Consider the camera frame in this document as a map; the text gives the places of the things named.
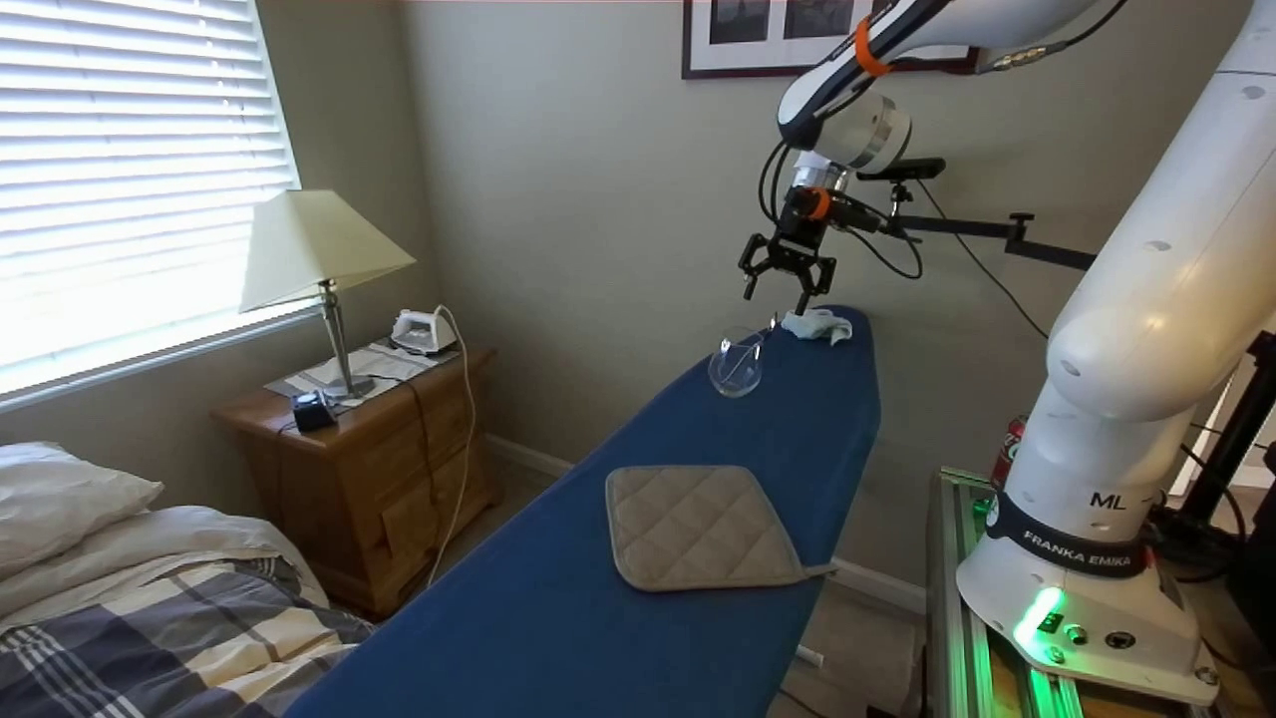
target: framed picture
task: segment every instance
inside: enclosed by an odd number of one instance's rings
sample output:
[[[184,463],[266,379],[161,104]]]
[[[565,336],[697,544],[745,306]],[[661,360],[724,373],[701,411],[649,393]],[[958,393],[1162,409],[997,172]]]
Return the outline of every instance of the framed picture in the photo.
[[[684,78],[791,78],[849,38],[880,0],[688,0]]]

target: window blinds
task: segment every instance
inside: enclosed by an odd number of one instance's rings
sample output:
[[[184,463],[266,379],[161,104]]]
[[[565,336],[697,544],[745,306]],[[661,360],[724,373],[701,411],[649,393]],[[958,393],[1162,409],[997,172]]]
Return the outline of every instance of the window blinds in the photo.
[[[234,325],[284,188],[250,0],[0,0],[0,395]]]

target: pillow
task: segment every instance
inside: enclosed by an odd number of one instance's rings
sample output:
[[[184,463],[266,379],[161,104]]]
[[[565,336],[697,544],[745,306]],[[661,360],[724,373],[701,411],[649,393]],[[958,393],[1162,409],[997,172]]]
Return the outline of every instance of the pillow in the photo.
[[[161,483],[80,463],[50,445],[0,447],[0,576],[18,576],[145,511]]]

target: ironing board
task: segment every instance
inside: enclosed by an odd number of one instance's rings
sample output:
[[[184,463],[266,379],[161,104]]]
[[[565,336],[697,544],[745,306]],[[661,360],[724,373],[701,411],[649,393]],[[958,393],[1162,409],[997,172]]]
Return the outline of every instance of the ironing board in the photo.
[[[615,467],[752,467],[801,563],[831,563],[879,437],[871,318],[837,317],[849,344],[774,336],[745,399],[692,369],[293,715],[762,718],[821,582],[643,594],[612,563],[604,483]]]

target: plaid blanket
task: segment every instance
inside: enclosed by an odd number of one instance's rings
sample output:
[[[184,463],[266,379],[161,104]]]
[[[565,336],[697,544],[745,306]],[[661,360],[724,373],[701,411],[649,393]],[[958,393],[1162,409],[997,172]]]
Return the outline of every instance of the plaid blanket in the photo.
[[[284,715],[371,627],[301,601],[278,566],[189,566],[5,632],[5,715]]]

